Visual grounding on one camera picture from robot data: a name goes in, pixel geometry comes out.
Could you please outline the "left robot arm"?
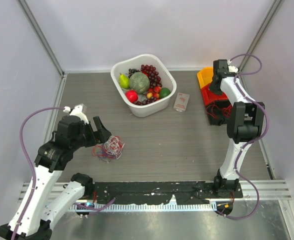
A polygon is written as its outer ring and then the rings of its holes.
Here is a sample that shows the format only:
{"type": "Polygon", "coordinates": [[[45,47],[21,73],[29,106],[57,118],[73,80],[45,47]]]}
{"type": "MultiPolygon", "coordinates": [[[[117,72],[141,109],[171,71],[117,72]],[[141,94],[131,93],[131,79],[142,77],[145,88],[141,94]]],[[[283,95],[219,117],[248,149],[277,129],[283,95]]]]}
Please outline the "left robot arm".
{"type": "Polygon", "coordinates": [[[94,147],[107,142],[111,133],[98,116],[93,118],[96,131],[77,115],[63,117],[52,139],[38,149],[32,179],[17,213],[9,223],[0,226],[5,240],[48,240],[60,218],[78,199],[89,199],[94,181],[86,174],[76,173],[67,188],[50,204],[50,193],[67,163],[79,148],[94,147]]]}

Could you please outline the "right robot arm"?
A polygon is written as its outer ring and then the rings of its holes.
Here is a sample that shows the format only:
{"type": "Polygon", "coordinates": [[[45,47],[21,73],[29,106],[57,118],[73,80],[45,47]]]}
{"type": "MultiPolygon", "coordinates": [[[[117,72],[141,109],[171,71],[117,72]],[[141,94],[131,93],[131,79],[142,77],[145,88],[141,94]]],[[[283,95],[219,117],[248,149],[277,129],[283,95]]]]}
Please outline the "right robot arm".
{"type": "Polygon", "coordinates": [[[223,198],[238,190],[240,168],[246,153],[263,131],[265,105],[246,92],[226,59],[213,62],[209,90],[215,94],[225,94],[232,106],[226,127],[228,150],[212,186],[213,193],[223,198]]]}

